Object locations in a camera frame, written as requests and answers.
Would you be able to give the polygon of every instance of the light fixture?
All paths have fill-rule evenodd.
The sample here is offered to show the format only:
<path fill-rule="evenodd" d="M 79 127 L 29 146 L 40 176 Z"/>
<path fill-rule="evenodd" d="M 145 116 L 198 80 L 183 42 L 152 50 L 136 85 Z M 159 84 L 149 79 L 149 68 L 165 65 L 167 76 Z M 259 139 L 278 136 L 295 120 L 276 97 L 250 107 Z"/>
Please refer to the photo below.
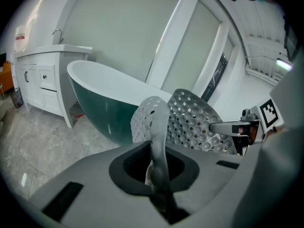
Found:
<path fill-rule="evenodd" d="M 278 66 L 280 66 L 280 67 L 288 70 L 288 71 L 290 71 L 291 69 L 293 69 L 293 67 L 289 63 L 287 63 L 287 62 L 285 62 L 285 61 L 283 61 L 282 59 L 279 59 L 279 58 L 277 59 L 276 64 Z"/>

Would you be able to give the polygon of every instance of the faucet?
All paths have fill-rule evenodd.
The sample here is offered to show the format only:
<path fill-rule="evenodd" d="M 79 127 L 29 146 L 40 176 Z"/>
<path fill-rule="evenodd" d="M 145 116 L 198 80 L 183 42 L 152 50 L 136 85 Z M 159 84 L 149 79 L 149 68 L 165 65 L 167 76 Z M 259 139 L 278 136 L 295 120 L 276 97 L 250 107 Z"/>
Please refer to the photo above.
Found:
<path fill-rule="evenodd" d="M 58 44 L 61 44 L 61 42 L 63 42 L 63 38 L 62 38 L 62 30 L 61 30 L 61 29 L 59 29 L 59 28 L 55 29 L 55 30 L 54 30 L 54 32 L 53 32 L 53 35 L 55 34 L 55 32 L 56 32 L 56 31 L 60 31 L 60 39 L 59 39 Z"/>

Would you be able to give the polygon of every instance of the cabinet door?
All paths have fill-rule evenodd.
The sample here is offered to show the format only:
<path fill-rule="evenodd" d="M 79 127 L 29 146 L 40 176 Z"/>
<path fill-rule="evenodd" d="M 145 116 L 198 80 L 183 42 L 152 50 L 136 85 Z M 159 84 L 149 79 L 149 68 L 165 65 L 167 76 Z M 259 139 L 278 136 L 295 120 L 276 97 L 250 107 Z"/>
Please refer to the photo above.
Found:
<path fill-rule="evenodd" d="M 41 106 L 45 105 L 42 93 L 40 91 L 40 77 L 39 71 L 36 65 L 28 65 L 27 80 L 32 91 L 32 102 Z"/>
<path fill-rule="evenodd" d="M 45 110 L 63 116 L 59 105 L 57 92 L 46 89 L 40 89 L 40 91 L 45 101 L 45 106 L 44 106 Z"/>
<path fill-rule="evenodd" d="M 28 68 L 27 65 L 21 65 L 16 67 L 18 82 L 20 84 L 20 89 L 22 93 L 22 97 L 27 102 L 31 102 L 32 99 L 32 91 L 29 85 L 29 76 L 28 76 Z"/>

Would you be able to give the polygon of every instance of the drawer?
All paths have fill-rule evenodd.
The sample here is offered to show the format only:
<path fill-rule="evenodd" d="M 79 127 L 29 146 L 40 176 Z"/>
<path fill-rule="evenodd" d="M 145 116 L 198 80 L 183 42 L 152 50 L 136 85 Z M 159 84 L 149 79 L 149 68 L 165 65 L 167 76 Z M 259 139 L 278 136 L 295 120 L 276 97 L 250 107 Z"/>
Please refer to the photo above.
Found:
<path fill-rule="evenodd" d="M 40 88 L 56 90 L 54 65 L 37 65 Z"/>
<path fill-rule="evenodd" d="M 62 116 L 62 111 L 59 105 L 57 92 L 40 89 L 44 100 L 44 109 L 48 112 Z"/>
<path fill-rule="evenodd" d="M 55 64 L 56 55 L 59 52 L 49 52 L 49 53 L 40 53 L 34 55 L 28 55 L 24 57 L 18 57 L 17 64 L 18 65 L 30 65 L 30 64 Z"/>

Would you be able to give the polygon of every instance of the marble floor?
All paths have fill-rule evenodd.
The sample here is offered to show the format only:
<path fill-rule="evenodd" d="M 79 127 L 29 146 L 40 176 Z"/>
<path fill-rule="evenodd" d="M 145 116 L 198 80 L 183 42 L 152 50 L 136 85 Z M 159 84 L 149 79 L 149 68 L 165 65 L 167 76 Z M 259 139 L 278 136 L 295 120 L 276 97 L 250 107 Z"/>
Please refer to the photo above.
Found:
<path fill-rule="evenodd" d="M 68 128 L 63 117 L 35 107 L 28 112 L 25 105 L 15 109 L 10 97 L 5 104 L 0 170 L 8 187 L 26 199 L 76 161 L 118 147 L 85 116 L 74 118 L 74 127 Z M 82 113 L 78 104 L 70 111 L 73 116 Z"/>

